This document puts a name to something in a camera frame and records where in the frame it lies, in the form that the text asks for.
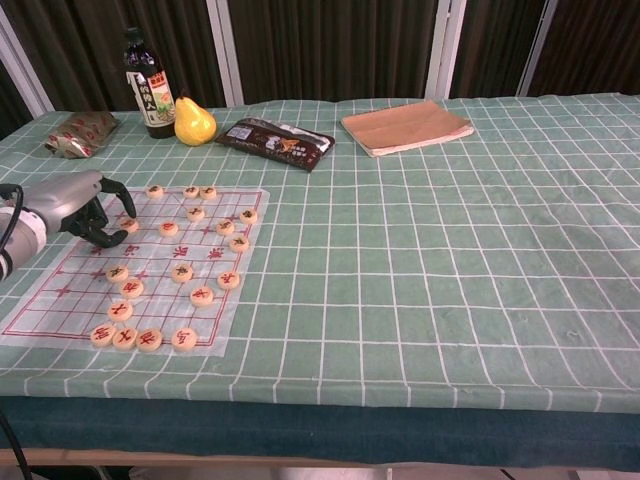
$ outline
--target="dark glass bottle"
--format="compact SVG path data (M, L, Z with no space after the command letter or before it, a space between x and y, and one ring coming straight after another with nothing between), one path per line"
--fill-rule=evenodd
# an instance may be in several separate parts
M127 83L133 89L149 135L153 138L172 137L175 135L176 106L160 59L145 46L139 28L127 28L125 37L128 42L124 52Z

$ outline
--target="black cable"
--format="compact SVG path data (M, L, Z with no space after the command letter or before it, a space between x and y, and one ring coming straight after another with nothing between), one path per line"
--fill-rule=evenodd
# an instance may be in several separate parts
M513 475L511 475L509 472L507 472L504 468L501 468L500 471L502 472L502 474L507 477L509 480L516 480L516 477L514 477Z
M20 471L22 472L22 476L24 480L33 480L31 476L31 470L29 470L29 464L27 463L27 459L24 456L24 452L22 451L22 447L20 447L20 442L18 442L18 437L16 437L15 433L11 429L11 425L9 425L9 421L7 417L4 416L2 411L0 410L0 427L4 430L4 434L9 440L9 444L13 449L13 453L16 456L16 460L18 460L18 465L20 466Z
M20 185L0 185L0 195L3 198L5 198L7 195L10 195L12 192L17 193L16 204L14 206L11 219L9 220L9 224L7 225L7 229L2 234L2 239L0 240L0 253L4 251L4 247L7 245L9 238L11 238L11 234L13 233L14 228L16 228L16 224L18 223L18 219L20 218L20 212L22 211L22 202L24 199L24 192L22 191L22 187Z

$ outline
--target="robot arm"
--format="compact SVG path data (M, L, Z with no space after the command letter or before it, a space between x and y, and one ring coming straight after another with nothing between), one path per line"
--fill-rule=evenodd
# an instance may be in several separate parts
M69 232L103 248L119 245L127 232L109 235L102 230L109 219L97 198L100 192L115 193L127 214L135 218L135 205L126 187L97 170L62 175L25 188L19 219L0 252L0 280L38 254L52 233ZM13 207L0 208L0 231L6 232L13 214Z

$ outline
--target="stack of paper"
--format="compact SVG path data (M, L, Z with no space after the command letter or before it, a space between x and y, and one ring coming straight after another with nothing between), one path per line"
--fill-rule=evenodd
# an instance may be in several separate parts
M371 157L449 142L473 133L471 122L432 101L351 115L342 125Z

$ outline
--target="bottle label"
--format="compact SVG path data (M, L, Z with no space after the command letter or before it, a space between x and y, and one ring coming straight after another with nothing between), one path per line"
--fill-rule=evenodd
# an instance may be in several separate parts
M127 72L127 82L133 89L145 125L164 127L175 121L176 106L164 71L149 78L140 72Z

